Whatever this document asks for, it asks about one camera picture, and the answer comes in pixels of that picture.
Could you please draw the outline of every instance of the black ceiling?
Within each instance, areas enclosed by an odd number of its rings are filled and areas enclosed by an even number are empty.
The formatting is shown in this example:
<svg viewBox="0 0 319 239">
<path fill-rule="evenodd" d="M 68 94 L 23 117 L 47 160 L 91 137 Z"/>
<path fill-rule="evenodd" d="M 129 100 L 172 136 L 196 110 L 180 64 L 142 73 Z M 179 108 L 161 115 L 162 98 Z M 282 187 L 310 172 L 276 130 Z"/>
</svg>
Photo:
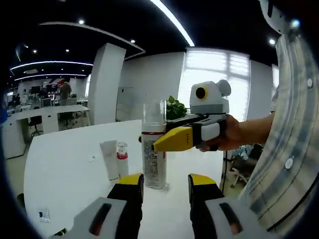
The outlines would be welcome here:
<svg viewBox="0 0 319 239">
<path fill-rule="evenodd" d="M 180 21 L 196 47 L 234 50 L 268 65 L 277 63 L 275 48 L 268 41 L 269 38 L 277 40 L 279 36 L 264 20 L 258 0 L 161 1 Z M 106 42 L 126 48 L 126 57 L 141 52 L 130 44 L 93 30 L 68 25 L 39 25 L 43 22 L 78 23 L 83 19 L 87 26 L 127 41 L 134 39 L 135 44 L 146 51 L 140 56 L 184 51 L 189 46 L 173 23 L 150 0 L 55 0 L 23 7 L 29 9 L 25 9 L 26 18 L 19 28 L 16 48 L 11 51 L 7 65 L 9 84 L 20 81 L 14 82 L 14 79 L 30 76 L 24 73 L 30 69 L 39 72 L 34 75 L 87 75 L 92 67 L 74 64 L 31 65 L 12 72 L 9 69 L 35 61 L 93 63 L 96 51 Z"/>
</svg>

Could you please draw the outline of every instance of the wire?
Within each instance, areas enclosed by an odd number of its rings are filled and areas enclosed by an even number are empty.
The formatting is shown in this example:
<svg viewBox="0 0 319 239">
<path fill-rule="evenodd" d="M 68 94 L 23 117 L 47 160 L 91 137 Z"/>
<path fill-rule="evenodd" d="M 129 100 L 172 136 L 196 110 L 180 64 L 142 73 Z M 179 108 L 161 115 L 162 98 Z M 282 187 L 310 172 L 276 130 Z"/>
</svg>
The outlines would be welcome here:
<svg viewBox="0 0 319 239">
<path fill-rule="evenodd" d="M 223 188 L 221 190 L 221 193 L 224 194 L 224 188 L 225 188 L 225 180 L 226 180 L 226 172 L 227 172 L 227 151 L 226 151 L 226 157 L 225 157 L 225 171 L 224 171 L 224 181 L 223 181 Z"/>
</svg>

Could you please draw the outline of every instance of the spray bottle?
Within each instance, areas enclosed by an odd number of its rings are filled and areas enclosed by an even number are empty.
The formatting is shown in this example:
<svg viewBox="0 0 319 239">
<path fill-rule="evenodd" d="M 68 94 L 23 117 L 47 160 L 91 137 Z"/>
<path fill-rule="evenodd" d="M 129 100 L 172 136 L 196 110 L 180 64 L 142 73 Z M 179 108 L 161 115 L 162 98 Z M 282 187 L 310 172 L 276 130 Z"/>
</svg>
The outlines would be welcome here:
<svg viewBox="0 0 319 239">
<path fill-rule="evenodd" d="M 165 134 L 166 101 L 152 101 L 144 104 L 142 121 L 142 157 L 144 184 L 161 189 L 166 184 L 166 153 L 155 152 L 153 143 Z"/>
</svg>

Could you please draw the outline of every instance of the red stripe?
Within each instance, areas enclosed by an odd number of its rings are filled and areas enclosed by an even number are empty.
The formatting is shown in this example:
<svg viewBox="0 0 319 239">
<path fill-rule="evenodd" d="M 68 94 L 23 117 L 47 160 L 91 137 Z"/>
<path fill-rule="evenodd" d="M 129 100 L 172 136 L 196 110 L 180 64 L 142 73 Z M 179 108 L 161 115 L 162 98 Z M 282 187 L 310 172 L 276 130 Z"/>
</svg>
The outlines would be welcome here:
<svg viewBox="0 0 319 239">
<path fill-rule="evenodd" d="M 144 135 L 161 135 L 161 134 L 165 134 L 164 132 L 142 132 L 142 134 Z"/>
</svg>

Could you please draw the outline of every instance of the black camera lens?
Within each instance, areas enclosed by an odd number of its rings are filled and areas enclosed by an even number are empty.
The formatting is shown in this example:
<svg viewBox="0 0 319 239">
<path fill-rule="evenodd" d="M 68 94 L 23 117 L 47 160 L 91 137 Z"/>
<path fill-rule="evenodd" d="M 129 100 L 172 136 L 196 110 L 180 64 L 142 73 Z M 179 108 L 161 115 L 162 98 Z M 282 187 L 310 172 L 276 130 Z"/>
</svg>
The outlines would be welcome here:
<svg viewBox="0 0 319 239">
<path fill-rule="evenodd" d="M 206 95 L 206 91 L 204 88 L 202 88 L 202 87 L 197 88 L 197 90 L 196 90 L 197 98 L 202 100 L 202 99 L 204 99 L 205 95 Z"/>
</svg>

